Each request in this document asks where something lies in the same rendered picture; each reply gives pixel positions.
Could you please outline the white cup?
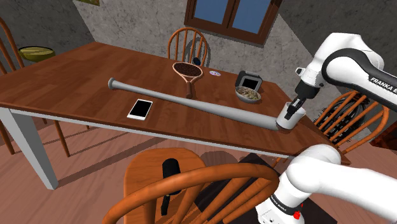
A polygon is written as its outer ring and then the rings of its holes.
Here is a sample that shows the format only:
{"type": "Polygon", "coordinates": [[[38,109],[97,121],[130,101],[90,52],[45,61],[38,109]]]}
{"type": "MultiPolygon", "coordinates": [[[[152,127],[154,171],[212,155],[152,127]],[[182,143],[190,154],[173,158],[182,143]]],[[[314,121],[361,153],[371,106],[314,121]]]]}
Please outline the white cup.
{"type": "Polygon", "coordinates": [[[287,120],[285,118],[285,116],[287,115],[288,112],[288,107],[291,103],[287,102],[283,109],[281,110],[281,112],[279,113],[279,116],[276,119],[276,123],[278,124],[278,126],[284,128],[284,129],[288,129],[291,130],[295,127],[295,125],[300,121],[300,119],[302,117],[304,117],[306,115],[306,110],[304,110],[303,108],[299,108],[292,116],[289,120],[287,120]]]}

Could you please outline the brown framed window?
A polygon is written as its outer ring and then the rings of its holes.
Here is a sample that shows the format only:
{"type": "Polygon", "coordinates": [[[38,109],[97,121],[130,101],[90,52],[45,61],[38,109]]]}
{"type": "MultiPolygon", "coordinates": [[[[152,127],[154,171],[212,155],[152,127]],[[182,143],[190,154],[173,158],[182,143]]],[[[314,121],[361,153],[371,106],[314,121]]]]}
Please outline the brown framed window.
{"type": "Polygon", "coordinates": [[[185,25],[264,45],[282,0],[187,0],[185,25]]]}

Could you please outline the yellow-green bowl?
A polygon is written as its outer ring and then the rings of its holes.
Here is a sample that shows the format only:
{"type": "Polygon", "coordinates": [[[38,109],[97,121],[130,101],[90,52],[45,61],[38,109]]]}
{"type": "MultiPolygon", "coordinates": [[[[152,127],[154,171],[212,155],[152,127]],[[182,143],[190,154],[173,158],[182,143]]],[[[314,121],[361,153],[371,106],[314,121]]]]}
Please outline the yellow-green bowl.
{"type": "Polygon", "coordinates": [[[18,49],[21,58],[32,62],[40,62],[55,56],[55,51],[43,46],[26,46],[18,49]]]}

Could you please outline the white smartphone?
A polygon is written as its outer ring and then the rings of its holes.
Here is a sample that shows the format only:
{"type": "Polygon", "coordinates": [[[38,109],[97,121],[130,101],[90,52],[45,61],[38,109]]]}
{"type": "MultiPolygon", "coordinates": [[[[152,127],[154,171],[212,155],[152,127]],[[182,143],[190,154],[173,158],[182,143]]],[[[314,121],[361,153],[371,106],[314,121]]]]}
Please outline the white smartphone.
{"type": "Polygon", "coordinates": [[[148,112],[151,109],[153,102],[147,101],[144,99],[136,100],[132,109],[129,111],[127,118],[135,119],[135,120],[145,120],[148,112]]]}

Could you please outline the wooden table with white legs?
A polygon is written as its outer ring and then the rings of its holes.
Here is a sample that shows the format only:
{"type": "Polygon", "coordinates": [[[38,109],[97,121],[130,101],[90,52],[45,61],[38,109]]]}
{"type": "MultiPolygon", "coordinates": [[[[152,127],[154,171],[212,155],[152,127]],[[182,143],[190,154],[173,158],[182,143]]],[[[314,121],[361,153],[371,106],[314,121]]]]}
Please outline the wooden table with white legs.
{"type": "Polygon", "coordinates": [[[145,120],[128,118],[139,94],[111,90],[109,79],[183,97],[185,83],[172,64],[171,59],[89,43],[0,76],[0,120],[50,190],[59,182],[34,125],[35,117],[274,157],[295,156],[314,144],[328,143],[307,117],[283,133],[153,99],[145,120]]]}

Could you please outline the grey bowl with food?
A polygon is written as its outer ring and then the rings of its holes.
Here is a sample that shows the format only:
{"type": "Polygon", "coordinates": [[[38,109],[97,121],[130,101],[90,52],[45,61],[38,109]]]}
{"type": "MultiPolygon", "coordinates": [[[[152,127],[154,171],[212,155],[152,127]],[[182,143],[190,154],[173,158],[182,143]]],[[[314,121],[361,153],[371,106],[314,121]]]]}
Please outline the grey bowl with food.
{"type": "Polygon", "coordinates": [[[241,101],[250,104],[255,103],[261,99],[261,95],[258,92],[248,87],[236,87],[235,93],[241,101]]]}

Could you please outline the black square box device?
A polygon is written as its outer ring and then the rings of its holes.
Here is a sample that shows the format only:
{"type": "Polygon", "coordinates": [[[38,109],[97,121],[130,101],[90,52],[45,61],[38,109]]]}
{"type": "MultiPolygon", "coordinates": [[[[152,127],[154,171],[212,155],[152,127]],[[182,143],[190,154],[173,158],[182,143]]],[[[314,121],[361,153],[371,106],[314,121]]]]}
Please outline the black square box device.
{"type": "Polygon", "coordinates": [[[235,86],[247,87],[257,92],[261,86],[262,81],[263,80],[259,74],[249,71],[240,71],[236,79],[235,86]]]}

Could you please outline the brown tennis racket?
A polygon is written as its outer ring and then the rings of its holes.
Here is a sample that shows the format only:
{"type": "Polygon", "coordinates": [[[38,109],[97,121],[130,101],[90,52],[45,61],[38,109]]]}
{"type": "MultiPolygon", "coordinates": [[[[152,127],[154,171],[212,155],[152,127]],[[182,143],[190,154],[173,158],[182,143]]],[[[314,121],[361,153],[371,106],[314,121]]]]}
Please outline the brown tennis racket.
{"type": "Polygon", "coordinates": [[[186,82],[186,98],[191,99],[192,94],[192,85],[201,77],[203,77],[204,73],[199,68],[199,66],[195,64],[190,64],[187,62],[175,62],[172,65],[173,70],[180,75],[186,82]]]}

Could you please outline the grey baseball bat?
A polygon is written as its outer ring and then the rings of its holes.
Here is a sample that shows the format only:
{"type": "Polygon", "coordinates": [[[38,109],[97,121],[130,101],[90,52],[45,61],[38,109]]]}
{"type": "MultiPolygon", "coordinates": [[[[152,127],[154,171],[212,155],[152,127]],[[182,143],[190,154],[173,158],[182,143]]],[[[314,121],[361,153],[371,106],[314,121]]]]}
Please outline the grey baseball bat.
{"type": "Polygon", "coordinates": [[[272,116],[262,115],[259,113],[254,113],[250,111],[245,111],[242,109],[231,108],[228,106],[222,106],[218,104],[212,104],[209,102],[196,101],[192,99],[185,99],[181,97],[176,97],[169,94],[164,94],[145,88],[135,87],[128,85],[114,78],[110,78],[108,81],[109,89],[120,89],[129,92],[134,92],[138,94],[147,95],[150,97],[155,97],[158,99],[175,102],[184,106],[195,108],[201,111],[205,111],[210,114],[218,115],[223,118],[228,118],[242,123],[247,123],[257,127],[261,127],[268,130],[279,130],[276,124],[276,118],[272,116]]]}

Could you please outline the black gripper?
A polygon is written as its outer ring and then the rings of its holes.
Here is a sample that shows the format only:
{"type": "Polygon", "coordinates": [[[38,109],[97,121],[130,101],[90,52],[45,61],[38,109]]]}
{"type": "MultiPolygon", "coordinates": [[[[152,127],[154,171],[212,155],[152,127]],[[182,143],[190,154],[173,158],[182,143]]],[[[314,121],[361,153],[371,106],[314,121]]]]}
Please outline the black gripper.
{"type": "Polygon", "coordinates": [[[284,116],[284,118],[286,120],[289,120],[295,114],[295,112],[302,107],[304,100],[315,98],[319,90],[320,88],[313,87],[300,80],[295,88],[297,98],[288,104],[288,108],[286,110],[286,115],[284,116]]]}

